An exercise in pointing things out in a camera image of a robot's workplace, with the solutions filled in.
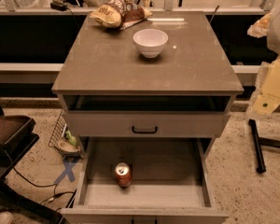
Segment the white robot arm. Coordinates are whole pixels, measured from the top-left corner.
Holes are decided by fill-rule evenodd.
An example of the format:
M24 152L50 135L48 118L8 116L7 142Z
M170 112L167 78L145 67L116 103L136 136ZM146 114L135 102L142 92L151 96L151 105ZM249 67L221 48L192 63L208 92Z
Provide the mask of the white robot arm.
M267 37L267 47L277 54L271 62L262 62L257 74L246 115L249 119L268 117L280 106L280 3L249 27L247 33L256 38Z

